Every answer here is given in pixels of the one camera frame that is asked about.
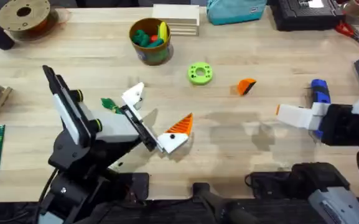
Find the red scissors handle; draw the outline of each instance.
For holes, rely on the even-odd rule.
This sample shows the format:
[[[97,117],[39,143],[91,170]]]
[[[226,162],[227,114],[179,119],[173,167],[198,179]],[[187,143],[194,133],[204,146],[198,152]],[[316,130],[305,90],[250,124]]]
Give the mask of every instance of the red scissors handle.
[[[353,31],[352,27],[346,22],[340,21],[340,23],[335,27],[335,30],[348,37],[353,38],[355,36],[355,32]]]

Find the green ring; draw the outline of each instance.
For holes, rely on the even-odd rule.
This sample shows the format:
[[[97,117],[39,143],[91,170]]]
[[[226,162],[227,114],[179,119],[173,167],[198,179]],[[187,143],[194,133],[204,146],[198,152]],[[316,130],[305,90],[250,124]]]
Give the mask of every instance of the green ring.
[[[197,75],[197,70],[201,70],[204,75]],[[212,68],[205,62],[194,63],[187,70],[187,78],[194,85],[205,85],[212,80]]]

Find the red toy piece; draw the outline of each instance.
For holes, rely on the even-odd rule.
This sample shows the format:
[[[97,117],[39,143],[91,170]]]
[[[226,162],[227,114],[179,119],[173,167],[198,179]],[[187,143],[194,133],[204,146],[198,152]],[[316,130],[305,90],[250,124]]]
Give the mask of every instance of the red toy piece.
[[[152,37],[150,38],[150,41],[153,43],[155,42],[159,37],[157,35],[152,35]]]

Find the wooden table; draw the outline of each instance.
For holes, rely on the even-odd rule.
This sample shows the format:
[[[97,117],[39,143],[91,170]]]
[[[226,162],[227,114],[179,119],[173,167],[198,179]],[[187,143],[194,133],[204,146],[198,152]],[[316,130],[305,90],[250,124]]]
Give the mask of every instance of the wooden table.
[[[193,113],[190,141],[170,157],[139,146],[119,160],[121,172],[150,173],[149,198],[187,198],[200,181],[225,197],[252,197],[246,174],[316,161],[335,165],[359,196],[359,148],[316,145],[307,131],[275,120],[277,104],[307,106],[305,88],[314,78],[327,80],[333,102],[356,102],[358,43],[334,30],[278,32],[269,8],[260,21],[225,26],[211,25],[203,10],[200,36],[173,37],[171,60],[150,67],[138,60],[128,30],[151,11],[69,9],[68,22],[49,37],[0,50],[0,84],[14,89],[0,114],[6,124],[0,201],[37,200],[52,171],[47,160],[62,125],[42,65],[81,89],[90,109],[103,110],[101,97],[120,102],[123,91],[144,82],[141,114],[157,112],[156,133]],[[206,86],[193,86],[187,68],[200,61],[215,76]],[[244,78],[257,84],[238,96],[232,87]]]

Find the teal pouch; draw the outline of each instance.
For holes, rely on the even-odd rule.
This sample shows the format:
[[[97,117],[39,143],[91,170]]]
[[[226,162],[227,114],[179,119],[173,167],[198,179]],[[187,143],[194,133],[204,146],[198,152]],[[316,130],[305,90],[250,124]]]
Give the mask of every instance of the teal pouch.
[[[260,19],[267,0],[208,0],[207,16],[214,25]]]

